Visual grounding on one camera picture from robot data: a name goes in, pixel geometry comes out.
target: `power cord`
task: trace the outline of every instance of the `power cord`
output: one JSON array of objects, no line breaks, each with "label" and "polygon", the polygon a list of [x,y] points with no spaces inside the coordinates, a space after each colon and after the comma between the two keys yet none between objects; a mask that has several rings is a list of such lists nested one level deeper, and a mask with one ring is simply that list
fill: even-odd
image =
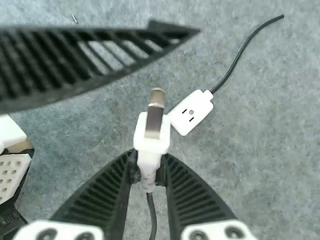
[{"label": "power cord", "polygon": [[151,217],[151,233],[149,240],[155,240],[156,234],[157,234],[157,214],[156,214],[156,208],[154,203],[154,197],[152,196],[152,193],[146,194],[146,200],[148,202],[148,207],[150,211],[150,217]]},{"label": "power cord", "polygon": [[224,77],[210,90],[210,92],[212,94],[214,94],[216,91],[218,91],[223,86],[223,84],[228,80],[228,78],[230,77],[230,75],[234,71],[242,53],[244,52],[244,50],[246,49],[246,47],[248,46],[250,41],[258,34],[258,32],[260,32],[260,30],[264,29],[268,25],[273,24],[274,22],[276,22],[280,19],[283,19],[284,17],[285,17],[285,15],[281,14],[280,16],[272,18],[269,21],[266,21],[265,23],[261,24],[256,30],[253,31],[253,33],[251,33],[251,35],[245,40],[244,44],[242,45],[240,51],[236,55],[235,59],[233,60],[233,63],[231,64],[229,70],[226,72]]},{"label": "power cord", "polygon": [[214,98],[214,93],[218,91],[228,80],[250,41],[258,34],[260,30],[280,19],[283,19],[284,17],[285,16],[282,14],[272,18],[254,30],[244,42],[224,77],[211,90],[202,91],[197,89],[193,91],[168,113],[171,125],[180,135],[186,136],[188,133],[190,133],[191,130],[194,129],[203,119],[205,119],[206,116],[208,116],[208,114],[214,109],[214,105],[211,102],[211,100]]}]

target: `metal prong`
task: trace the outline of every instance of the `metal prong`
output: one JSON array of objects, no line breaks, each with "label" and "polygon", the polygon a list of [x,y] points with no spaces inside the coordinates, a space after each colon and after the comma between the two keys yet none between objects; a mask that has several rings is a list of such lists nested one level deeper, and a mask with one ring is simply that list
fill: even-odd
[{"label": "metal prong", "polygon": [[72,18],[73,18],[73,21],[76,23],[76,24],[79,24],[79,22],[78,22],[78,20],[76,19],[76,17],[75,17],[75,15],[71,15],[72,16]]},{"label": "metal prong", "polygon": [[148,114],[144,137],[148,139],[159,139],[162,117],[165,107],[165,92],[161,88],[152,89],[148,104]]}]

